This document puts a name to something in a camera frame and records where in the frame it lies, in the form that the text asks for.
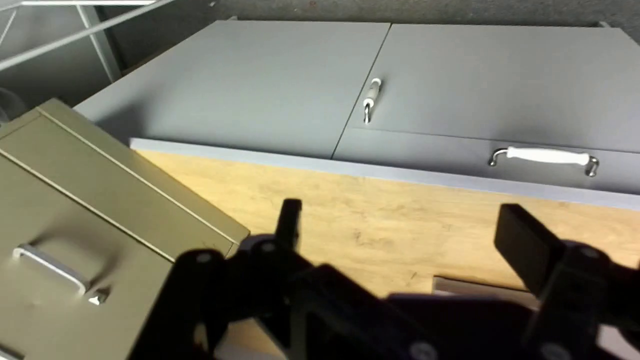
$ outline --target wooden surface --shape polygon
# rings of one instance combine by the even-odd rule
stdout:
[[[376,296],[430,292],[435,274],[520,286],[492,244],[499,206],[504,201],[523,203],[560,237],[599,245],[627,266],[636,266],[640,256],[640,211],[143,154],[252,233],[275,230],[282,198],[303,198],[300,253],[335,264]],[[245,329],[250,332],[250,326],[241,326],[241,341],[252,337]]]

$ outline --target black mechanical part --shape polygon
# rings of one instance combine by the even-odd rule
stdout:
[[[615,358],[599,324],[639,333],[639,271],[587,244],[559,239],[517,203],[501,208],[496,247],[541,300],[396,294],[378,300],[333,266],[296,253],[300,200],[287,200],[273,235],[224,259],[177,259],[133,358],[211,358],[227,326],[257,318],[288,358]]]

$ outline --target gray cabinet panel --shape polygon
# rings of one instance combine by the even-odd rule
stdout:
[[[395,23],[370,76],[366,128],[640,149],[640,48],[617,28]]]
[[[328,158],[386,30],[217,21],[77,110],[120,138]]]
[[[337,149],[337,159],[640,194],[640,154],[560,148],[599,155],[602,164],[597,177],[584,175],[584,167],[581,166],[506,158],[501,158],[496,167],[486,166],[490,154],[506,146],[541,148],[523,142],[349,128]]]

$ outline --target metal handle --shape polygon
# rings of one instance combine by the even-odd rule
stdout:
[[[35,247],[33,244],[21,244],[14,247],[14,258],[31,258],[39,264],[43,264],[45,267],[53,269],[55,274],[66,278],[69,281],[77,284],[81,294],[87,294],[93,284],[83,280],[83,276],[79,271],[74,271],[73,267],[65,266],[63,262],[55,259],[53,256],[45,253],[43,250]],[[109,288],[98,288],[88,302],[93,304],[105,304],[109,297]]]
[[[593,154],[565,151],[565,149],[553,149],[553,148],[514,148],[514,146],[496,148],[488,159],[488,166],[496,166],[501,155],[520,158],[528,162],[547,162],[547,164],[577,164],[577,166],[584,166],[584,174],[591,177],[595,177],[601,167],[601,159]]]
[[[382,88],[382,78],[374,78],[374,80],[368,84],[366,96],[364,96],[364,99],[363,99],[363,105],[364,105],[364,123],[370,123],[370,121],[372,121],[372,112],[374,112],[376,99],[378,99],[378,96],[380,96],[380,88]]]

